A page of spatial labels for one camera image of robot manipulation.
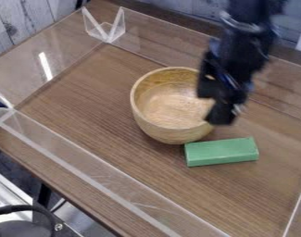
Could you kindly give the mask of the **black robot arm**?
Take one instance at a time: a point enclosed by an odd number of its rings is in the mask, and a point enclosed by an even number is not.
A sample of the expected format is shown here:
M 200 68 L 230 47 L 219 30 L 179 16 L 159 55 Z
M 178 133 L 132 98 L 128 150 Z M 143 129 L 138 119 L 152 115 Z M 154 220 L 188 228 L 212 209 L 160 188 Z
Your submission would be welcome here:
M 220 13 L 222 35 L 208 41 L 196 82 L 196 96 L 214 101 L 204 121 L 228 125 L 242 113 L 253 91 L 253 76 L 269 61 L 275 41 L 271 16 L 287 0 L 227 0 Z

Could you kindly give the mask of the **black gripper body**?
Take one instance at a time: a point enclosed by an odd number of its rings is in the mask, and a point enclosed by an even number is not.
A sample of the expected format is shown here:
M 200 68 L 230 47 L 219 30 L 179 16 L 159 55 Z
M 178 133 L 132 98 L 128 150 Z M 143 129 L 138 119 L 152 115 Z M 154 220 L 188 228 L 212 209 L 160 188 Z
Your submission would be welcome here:
M 222 19 L 223 32 L 208 42 L 208 51 L 224 71 L 223 83 L 230 91 L 251 91 L 253 76 L 269 61 L 275 41 L 275 27 L 270 19 L 239 21 Z

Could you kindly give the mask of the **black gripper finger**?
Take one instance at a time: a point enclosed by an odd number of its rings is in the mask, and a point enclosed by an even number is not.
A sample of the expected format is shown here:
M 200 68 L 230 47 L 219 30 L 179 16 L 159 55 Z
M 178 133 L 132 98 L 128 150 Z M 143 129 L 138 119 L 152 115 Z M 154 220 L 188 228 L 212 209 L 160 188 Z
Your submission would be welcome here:
M 204 98 L 214 100 L 214 105 L 206 115 L 206 121 L 215 126 L 231 125 L 240 114 L 240 106 L 247 99 L 247 91 L 207 89 Z
M 223 83 L 224 71 L 211 52 L 206 52 L 196 81 L 196 96 L 199 98 L 224 99 L 227 97 L 226 85 Z

